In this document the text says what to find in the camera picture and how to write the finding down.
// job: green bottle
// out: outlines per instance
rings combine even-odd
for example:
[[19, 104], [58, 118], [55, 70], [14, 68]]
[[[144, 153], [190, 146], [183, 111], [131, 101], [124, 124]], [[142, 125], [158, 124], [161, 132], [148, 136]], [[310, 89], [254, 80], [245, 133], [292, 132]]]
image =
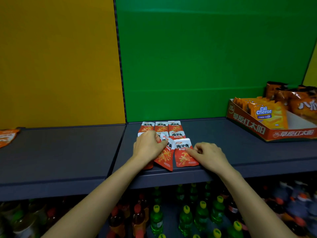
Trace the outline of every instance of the green bottle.
[[199, 231], [207, 228], [207, 219], [209, 217], [209, 212], [206, 206], [207, 205], [205, 201], [200, 201], [196, 209], [194, 224]]
[[161, 191], [159, 190], [159, 187], [154, 187], [154, 190], [152, 192], [152, 198], [155, 205], [161, 205], [162, 202], [162, 195]]
[[179, 184], [176, 188], [176, 201], [179, 203], [185, 200], [185, 190], [182, 184]]
[[191, 184], [191, 188], [189, 190], [189, 202], [191, 204], [195, 204], [198, 199], [198, 190], [196, 188], [196, 183]]
[[185, 205], [179, 216], [180, 232], [184, 236], [188, 236], [192, 232], [193, 215], [188, 205]]
[[153, 207], [150, 218], [153, 234], [161, 234], [163, 232], [163, 213], [160, 211], [159, 205]]
[[242, 225], [239, 221], [233, 222], [233, 225], [227, 229], [228, 238], [243, 238]]
[[208, 238], [221, 238], [221, 231], [219, 229], [214, 229], [212, 234], [208, 234]]
[[216, 224], [222, 223], [222, 216], [224, 215], [224, 198], [222, 196], [217, 196], [217, 200], [212, 203], [212, 211], [210, 213], [211, 221]]
[[210, 181], [206, 182], [205, 188], [204, 188], [204, 200], [209, 201], [211, 200], [211, 185]]

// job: red cardboard box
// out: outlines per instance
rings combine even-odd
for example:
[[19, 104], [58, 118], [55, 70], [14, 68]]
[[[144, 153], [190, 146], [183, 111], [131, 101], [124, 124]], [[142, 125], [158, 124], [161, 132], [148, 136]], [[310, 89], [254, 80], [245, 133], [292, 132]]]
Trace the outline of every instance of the red cardboard box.
[[269, 129], [237, 106], [233, 99], [229, 100], [227, 119], [266, 142], [300, 141], [317, 138], [317, 126], [315, 124], [289, 111], [287, 111], [288, 129]]

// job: person's right hand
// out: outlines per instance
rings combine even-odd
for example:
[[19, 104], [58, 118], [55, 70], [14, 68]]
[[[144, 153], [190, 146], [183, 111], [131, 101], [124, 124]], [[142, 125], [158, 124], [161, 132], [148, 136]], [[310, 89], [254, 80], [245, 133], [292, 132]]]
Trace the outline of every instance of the person's right hand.
[[194, 149], [186, 148], [186, 152], [206, 169], [217, 175], [224, 174], [224, 172], [232, 168], [225, 154], [216, 144], [205, 142], [197, 143]]

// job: hand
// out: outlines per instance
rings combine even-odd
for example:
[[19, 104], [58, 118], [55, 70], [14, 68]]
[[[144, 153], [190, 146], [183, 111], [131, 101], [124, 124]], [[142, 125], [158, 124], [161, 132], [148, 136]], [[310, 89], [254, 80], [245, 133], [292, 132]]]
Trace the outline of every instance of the hand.
[[186, 152], [217, 175], [224, 174], [229, 168], [232, 168], [225, 154], [216, 144], [197, 143], [194, 149], [186, 148]]
[[168, 144], [167, 140], [160, 141], [160, 137], [153, 130], [141, 134], [133, 144], [132, 158], [139, 159], [144, 166], [147, 165], [150, 161], [156, 159]]

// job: yellow bottle cap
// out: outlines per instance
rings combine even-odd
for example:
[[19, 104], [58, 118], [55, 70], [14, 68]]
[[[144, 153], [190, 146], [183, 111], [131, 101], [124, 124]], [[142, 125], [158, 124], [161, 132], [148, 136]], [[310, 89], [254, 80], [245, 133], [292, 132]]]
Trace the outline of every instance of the yellow bottle cap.
[[189, 206], [188, 206], [188, 205], [185, 205], [185, 206], [184, 206], [184, 212], [185, 212], [185, 214], [188, 214], [190, 211], [191, 211], [191, 209], [189, 208]]
[[206, 202], [205, 201], [200, 201], [199, 203], [200, 207], [205, 209], [206, 208]]
[[158, 213], [159, 212], [159, 205], [155, 205], [153, 207], [153, 210], [154, 210], [155, 213]]
[[224, 202], [224, 198], [222, 196], [217, 196], [217, 201], [219, 203], [223, 203]]
[[214, 229], [213, 234], [215, 238], [221, 238], [221, 231], [219, 229]]
[[242, 225], [239, 221], [235, 221], [233, 222], [233, 227], [237, 230], [237, 231], [240, 231], [242, 230]]

